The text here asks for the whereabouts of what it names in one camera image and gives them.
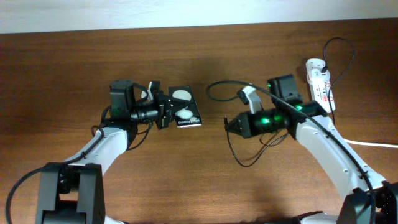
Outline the black smartphone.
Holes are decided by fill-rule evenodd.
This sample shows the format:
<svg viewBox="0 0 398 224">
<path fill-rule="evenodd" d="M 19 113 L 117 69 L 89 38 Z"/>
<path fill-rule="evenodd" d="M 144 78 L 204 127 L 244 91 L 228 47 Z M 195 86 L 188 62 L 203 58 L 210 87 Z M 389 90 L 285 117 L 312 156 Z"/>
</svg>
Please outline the black smartphone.
<svg viewBox="0 0 398 224">
<path fill-rule="evenodd" d="M 192 102 L 188 107 L 172 115 L 178 128 L 192 128 L 203 124 L 190 86 L 169 87 L 169 96 Z"/>
</svg>

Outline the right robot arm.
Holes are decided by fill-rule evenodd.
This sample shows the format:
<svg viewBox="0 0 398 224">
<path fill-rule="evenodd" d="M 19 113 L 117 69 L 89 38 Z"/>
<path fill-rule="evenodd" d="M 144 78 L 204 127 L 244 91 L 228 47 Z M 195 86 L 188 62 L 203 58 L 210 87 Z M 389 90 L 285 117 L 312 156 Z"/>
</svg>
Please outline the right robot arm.
<svg viewBox="0 0 398 224">
<path fill-rule="evenodd" d="M 338 215 L 310 212 L 294 217 L 292 223 L 397 223 L 397 184 L 374 171 L 348 145 L 331 118 L 316 101 L 304 102 L 293 75 L 269 79 L 265 93 L 274 108 L 264 110 L 256 91 L 240 91 L 250 111 L 225 121 L 227 133 L 243 138 L 286 129 L 318 161 L 343 198 Z"/>
</svg>

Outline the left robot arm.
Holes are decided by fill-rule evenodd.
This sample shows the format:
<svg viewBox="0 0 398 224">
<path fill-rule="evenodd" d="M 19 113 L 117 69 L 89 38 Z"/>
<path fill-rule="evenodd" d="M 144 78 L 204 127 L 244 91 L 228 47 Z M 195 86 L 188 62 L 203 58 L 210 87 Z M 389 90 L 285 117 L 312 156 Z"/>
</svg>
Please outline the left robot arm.
<svg viewBox="0 0 398 224">
<path fill-rule="evenodd" d="M 40 171 L 36 223 L 116 223 L 106 215 L 103 176 L 120 155 L 135 148 L 139 125 L 201 125 L 190 86 L 170 87 L 164 93 L 155 80 L 148 87 L 116 80 L 109 88 L 111 104 L 100 124 L 92 127 L 92 140 L 65 161 L 49 162 Z"/>
</svg>

